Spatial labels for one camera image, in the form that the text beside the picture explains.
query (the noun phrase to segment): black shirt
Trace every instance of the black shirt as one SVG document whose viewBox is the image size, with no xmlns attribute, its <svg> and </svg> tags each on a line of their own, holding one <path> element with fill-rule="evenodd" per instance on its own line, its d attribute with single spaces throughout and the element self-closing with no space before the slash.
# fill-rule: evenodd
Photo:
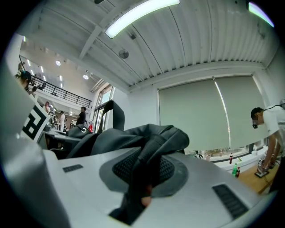
<svg viewBox="0 0 285 228">
<path fill-rule="evenodd" d="M 77 120 L 77 122 L 76 122 L 76 125 L 78 125 L 78 124 L 84 124 L 84 122 L 85 122 L 85 119 L 86 119 L 86 114 L 85 114 L 85 112 L 81 112 L 80 114 L 79 114 L 79 119 Z"/>
</svg>

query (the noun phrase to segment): black vent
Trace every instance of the black vent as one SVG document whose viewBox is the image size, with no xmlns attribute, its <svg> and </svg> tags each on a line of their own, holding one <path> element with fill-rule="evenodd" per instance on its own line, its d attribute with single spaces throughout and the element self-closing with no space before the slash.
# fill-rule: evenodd
<svg viewBox="0 0 285 228">
<path fill-rule="evenodd" d="M 131 172 L 140 152 L 138 150 L 113 166 L 112 170 L 114 174 L 127 184 L 130 183 Z M 174 174 L 174 169 L 174 165 L 171 162 L 165 158 L 161 158 L 159 163 L 159 179 L 157 183 L 153 183 L 153 187 L 171 178 Z"/>
<path fill-rule="evenodd" d="M 81 169 L 81 168 L 83 168 L 83 166 L 78 164 L 78 165 L 74 165 L 74 166 L 64 167 L 62 169 L 63 169 L 63 171 L 65 173 L 67 173 L 67 172 L 71 172 L 71 171 L 74 171 L 74 170 L 77 170 L 77 169 Z"/>
<path fill-rule="evenodd" d="M 223 205 L 227 208 L 233 219 L 236 219 L 248 211 L 240 199 L 228 188 L 227 185 L 221 184 L 212 187 Z"/>
</svg>

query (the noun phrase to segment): fluorescent light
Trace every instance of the fluorescent light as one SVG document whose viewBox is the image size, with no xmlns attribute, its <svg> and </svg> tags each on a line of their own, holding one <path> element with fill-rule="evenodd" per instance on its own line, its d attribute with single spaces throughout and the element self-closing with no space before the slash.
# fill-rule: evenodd
<svg viewBox="0 0 285 228">
<path fill-rule="evenodd" d="M 273 22 L 269 19 L 269 17 L 260 9 L 257 5 L 250 2 L 248 4 L 248 10 L 252 12 L 253 14 L 257 15 L 261 19 L 265 20 L 268 24 L 270 24 L 272 27 L 274 27 Z"/>
<path fill-rule="evenodd" d="M 215 82 L 215 85 L 216 85 L 216 87 L 217 87 L 217 89 L 219 91 L 219 94 L 220 94 L 220 97 L 221 97 L 221 100 L 222 100 L 222 103 L 223 103 L 223 106 L 224 106 L 224 112 L 226 114 L 227 124 L 228 124 L 228 141 L 229 141 L 229 147 L 231 148 L 231 130 L 230 130 L 230 123 L 229 123 L 229 120 L 228 120 L 228 113 L 227 113 L 226 105 L 224 103 L 224 99 L 223 99 L 222 93 L 221 93 L 221 91 L 219 89 L 219 86 L 218 86 L 217 82 L 216 81 L 214 81 L 214 82 Z"/>
<path fill-rule="evenodd" d="M 121 16 L 105 31 L 105 34 L 110 38 L 114 38 L 125 27 L 146 14 L 179 3 L 180 0 L 148 0 Z"/>
</svg>

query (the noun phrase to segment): white shirt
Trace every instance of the white shirt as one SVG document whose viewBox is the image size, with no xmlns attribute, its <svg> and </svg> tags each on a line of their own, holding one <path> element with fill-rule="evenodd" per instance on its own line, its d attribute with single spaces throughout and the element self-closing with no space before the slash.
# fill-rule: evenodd
<svg viewBox="0 0 285 228">
<path fill-rule="evenodd" d="M 285 109 L 276 106 L 265 110 L 263 112 L 263 120 L 269 135 L 274 134 L 283 149 L 283 156 L 285 156 Z"/>
<path fill-rule="evenodd" d="M 50 107 L 47 106 L 46 109 L 45 109 L 45 106 L 43 106 L 43 110 L 45 110 L 45 112 L 48 110 L 47 113 L 49 113 L 50 112 Z"/>
<path fill-rule="evenodd" d="M 64 125 L 65 115 L 61 114 L 61 117 L 59 118 L 59 124 Z"/>
</svg>

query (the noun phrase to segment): wooden table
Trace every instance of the wooden table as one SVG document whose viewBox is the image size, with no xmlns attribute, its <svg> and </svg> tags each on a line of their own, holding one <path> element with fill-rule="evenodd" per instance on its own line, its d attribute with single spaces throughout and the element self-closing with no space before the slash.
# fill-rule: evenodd
<svg viewBox="0 0 285 228">
<path fill-rule="evenodd" d="M 269 185 L 272 184 L 273 179 L 277 173 L 279 165 L 276 164 L 273 169 L 268 170 L 265 177 L 259 178 L 254 173 L 257 171 L 257 166 L 254 166 L 242 173 L 240 173 L 239 180 L 245 185 L 253 189 L 256 193 L 261 194 Z"/>
</svg>

